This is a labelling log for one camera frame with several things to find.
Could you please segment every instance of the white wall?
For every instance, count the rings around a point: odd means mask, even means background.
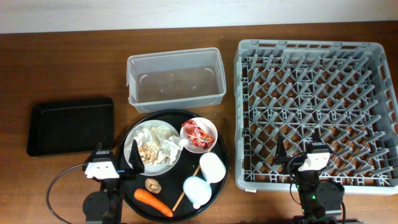
[[[398,0],[0,0],[0,33],[398,20]]]

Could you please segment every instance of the wooden skewer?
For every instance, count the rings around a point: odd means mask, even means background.
[[[196,176],[196,175],[198,174],[199,170],[200,170],[200,165],[198,166],[198,168],[197,168],[197,169],[195,170],[195,172],[193,173],[193,176]],[[172,209],[173,212],[177,209],[177,207],[178,207],[178,205],[180,204],[182,198],[184,198],[184,195],[185,195],[185,192],[182,191],[180,197],[178,198],[177,202],[175,203],[175,205],[174,205],[174,207],[173,207],[173,209]]]

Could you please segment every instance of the white robot part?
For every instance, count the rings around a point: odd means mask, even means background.
[[[298,171],[320,170],[328,164],[330,152],[308,153],[304,164],[298,168]]]
[[[108,178],[119,178],[119,174],[113,166],[111,161],[105,162],[90,162],[87,165],[85,174],[87,178],[97,178],[98,180]]]

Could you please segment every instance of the crumpled paper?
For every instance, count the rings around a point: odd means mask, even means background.
[[[173,165],[177,160],[178,151],[181,151],[184,145],[188,142],[188,139],[183,139],[177,136],[171,136],[168,139],[164,139],[163,136],[153,136],[146,127],[137,130],[134,135],[134,139],[137,141],[138,147],[141,147],[143,143],[150,145],[152,141],[156,139],[159,140],[159,148],[157,151],[153,150],[157,154],[158,164],[166,158],[166,164]]]

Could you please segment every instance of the carrot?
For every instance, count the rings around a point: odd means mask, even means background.
[[[150,205],[158,211],[162,212],[165,216],[167,217],[173,217],[173,212],[171,209],[168,208],[163,202],[161,202],[159,199],[155,198],[151,193],[144,189],[137,189],[134,192],[134,197],[140,201],[143,202],[147,205]]]

